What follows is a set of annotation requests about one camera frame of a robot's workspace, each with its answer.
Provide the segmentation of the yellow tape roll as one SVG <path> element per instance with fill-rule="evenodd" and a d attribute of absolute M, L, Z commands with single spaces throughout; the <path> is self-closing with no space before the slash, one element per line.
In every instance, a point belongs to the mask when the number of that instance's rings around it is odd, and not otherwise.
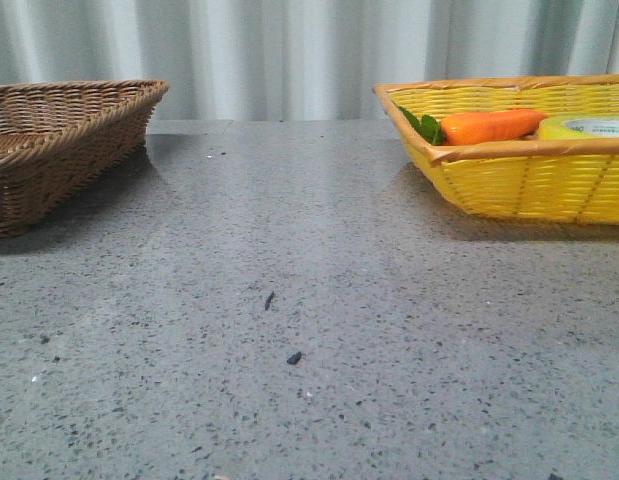
<path fill-rule="evenodd" d="M 539 140 L 619 138 L 619 115 L 553 115 L 536 130 Z"/>

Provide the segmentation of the orange toy carrot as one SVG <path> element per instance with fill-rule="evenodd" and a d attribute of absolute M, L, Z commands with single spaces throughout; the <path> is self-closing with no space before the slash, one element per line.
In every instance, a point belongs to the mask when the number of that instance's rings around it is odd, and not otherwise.
<path fill-rule="evenodd" d="M 424 114 L 420 118 L 398 107 L 410 126 L 434 146 L 477 145 L 514 140 L 535 131 L 548 115 L 536 110 L 514 109 L 496 112 L 464 112 L 441 120 Z"/>

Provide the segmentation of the white pleated curtain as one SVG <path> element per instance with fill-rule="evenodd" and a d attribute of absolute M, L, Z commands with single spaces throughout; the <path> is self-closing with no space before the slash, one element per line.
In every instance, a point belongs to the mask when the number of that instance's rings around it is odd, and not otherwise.
<path fill-rule="evenodd" d="M 0 1 L 0 84 L 163 79 L 160 120 L 376 118 L 379 83 L 619 73 L 619 1 Z"/>

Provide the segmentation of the yellow wicker basket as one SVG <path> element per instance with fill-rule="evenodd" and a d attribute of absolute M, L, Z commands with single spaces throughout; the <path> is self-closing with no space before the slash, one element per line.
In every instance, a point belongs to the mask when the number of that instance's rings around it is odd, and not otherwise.
<path fill-rule="evenodd" d="M 471 111 L 619 116 L 619 74 L 446 79 L 373 88 L 414 165 L 468 214 L 619 225 L 619 138 L 512 140 L 434 146 L 407 113 L 442 119 Z"/>

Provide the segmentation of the brown wicker basket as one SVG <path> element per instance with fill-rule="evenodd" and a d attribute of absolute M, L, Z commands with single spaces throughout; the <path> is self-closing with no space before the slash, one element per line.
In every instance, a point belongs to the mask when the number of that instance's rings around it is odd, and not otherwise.
<path fill-rule="evenodd" d="M 164 80 L 0 85 L 0 237 L 24 233 L 145 142 Z"/>

